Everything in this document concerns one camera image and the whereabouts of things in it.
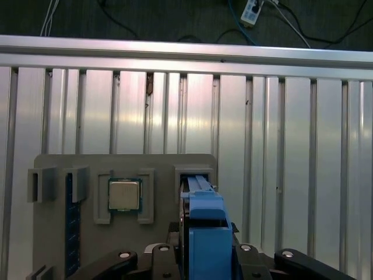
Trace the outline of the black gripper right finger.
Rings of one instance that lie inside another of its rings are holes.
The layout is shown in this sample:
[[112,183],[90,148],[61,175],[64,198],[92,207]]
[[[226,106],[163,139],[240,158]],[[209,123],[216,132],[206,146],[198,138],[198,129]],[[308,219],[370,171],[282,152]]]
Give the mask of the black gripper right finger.
[[300,251],[285,248],[272,257],[233,237],[232,279],[353,279]]

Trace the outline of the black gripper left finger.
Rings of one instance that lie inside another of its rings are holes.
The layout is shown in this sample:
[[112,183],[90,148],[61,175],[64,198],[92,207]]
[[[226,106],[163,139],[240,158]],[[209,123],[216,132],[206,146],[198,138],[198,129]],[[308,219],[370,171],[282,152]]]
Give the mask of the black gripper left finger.
[[180,272],[179,225],[171,222],[166,243],[154,243],[138,255],[114,250],[79,268],[69,279],[182,279]]

